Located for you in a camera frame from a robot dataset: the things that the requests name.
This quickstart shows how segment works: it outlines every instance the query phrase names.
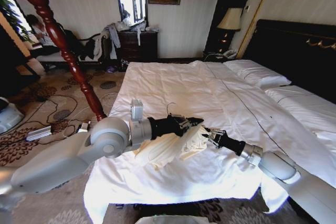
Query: floor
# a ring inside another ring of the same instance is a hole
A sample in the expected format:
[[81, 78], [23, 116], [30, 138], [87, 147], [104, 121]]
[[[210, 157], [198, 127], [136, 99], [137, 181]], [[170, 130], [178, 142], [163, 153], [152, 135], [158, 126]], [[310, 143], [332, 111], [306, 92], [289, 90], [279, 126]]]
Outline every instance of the floor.
[[[24, 111], [25, 118], [10, 132], [0, 135], [0, 165], [24, 165], [37, 153], [62, 141], [85, 120], [96, 119], [87, 106], [79, 86], [66, 69], [52, 69], [45, 73], [36, 60], [29, 65], [41, 79], [22, 90], [10, 101]], [[86, 71], [95, 93], [101, 98], [106, 114], [120, 90], [124, 73], [106, 73], [102, 70]], [[33, 142], [26, 142], [28, 132], [52, 125], [53, 134]], [[83, 205], [83, 191], [92, 166], [81, 176], [40, 195], [25, 196], [13, 210], [14, 224], [40, 223], [92, 223]], [[152, 215], [204, 216], [216, 223], [308, 223], [301, 219], [286, 202], [274, 214], [265, 214], [267, 207], [260, 192], [252, 200], [211, 199], [174, 205], [110, 205], [104, 223], [135, 223], [140, 217]]]

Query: white robot arm segment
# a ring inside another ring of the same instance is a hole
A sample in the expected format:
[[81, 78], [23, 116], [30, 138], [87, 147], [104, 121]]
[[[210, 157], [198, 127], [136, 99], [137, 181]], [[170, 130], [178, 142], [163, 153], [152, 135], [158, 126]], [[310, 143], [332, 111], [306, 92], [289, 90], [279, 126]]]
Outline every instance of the white robot arm segment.
[[165, 119], [143, 119], [141, 101], [134, 99], [131, 104], [130, 128], [119, 118], [104, 118], [91, 133], [68, 137], [18, 169], [0, 167], [0, 215], [8, 213], [22, 195], [49, 191], [82, 174], [101, 157], [116, 158], [163, 134], [182, 136], [190, 127], [203, 122], [171, 114]]
[[289, 196], [316, 221], [332, 224], [336, 220], [336, 189], [310, 174], [282, 152], [263, 152], [263, 149], [237, 141], [225, 131], [211, 131], [209, 140], [217, 148], [226, 147], [258, 166], [268, 177], [275, 180]]

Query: bed frame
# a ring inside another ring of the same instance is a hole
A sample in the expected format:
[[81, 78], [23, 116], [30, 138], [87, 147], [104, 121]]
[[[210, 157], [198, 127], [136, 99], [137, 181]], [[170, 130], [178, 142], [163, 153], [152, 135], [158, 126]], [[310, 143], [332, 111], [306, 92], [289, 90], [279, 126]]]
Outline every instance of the bed frame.
[[260, 19], [243, 59], [336, 103], [336, 26]]

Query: carved wooden post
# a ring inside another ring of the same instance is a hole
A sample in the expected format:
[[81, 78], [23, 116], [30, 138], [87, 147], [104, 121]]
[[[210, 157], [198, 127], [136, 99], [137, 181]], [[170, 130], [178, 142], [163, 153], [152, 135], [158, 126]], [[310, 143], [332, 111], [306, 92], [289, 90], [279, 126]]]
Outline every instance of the carved wooden post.
[[28, 0], [36, 9], [36, 13], [42, 17], [46, 31], [55, 45], [61, 50], [61, 55], [68, 63], [74, 79], [79, 83], [80, 89], [84, 93], [91, 110], [96, 114], [97, 120], [106, 117], [101, 103], [93, 91], [92, 86], [88, 83], [84, 73], [79, 68], [74, 55], [70, 52], [69, 44], [66, 41], [64, 32], [60, 29], [54, 19], [54, 14], [49, 7], [49, 0]]

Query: white pillow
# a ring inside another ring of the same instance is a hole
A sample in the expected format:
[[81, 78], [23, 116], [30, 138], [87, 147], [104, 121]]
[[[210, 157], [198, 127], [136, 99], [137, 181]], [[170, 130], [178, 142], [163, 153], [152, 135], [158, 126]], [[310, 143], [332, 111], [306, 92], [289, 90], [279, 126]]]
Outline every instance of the white pillow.
[[286, 77], [251, 60], [233, 60], [224, 64], [239, 77], [261, 89], [291, 84]]
[[336, 104], [298, 86], [268, 89], [265, 93], [336, 154]]

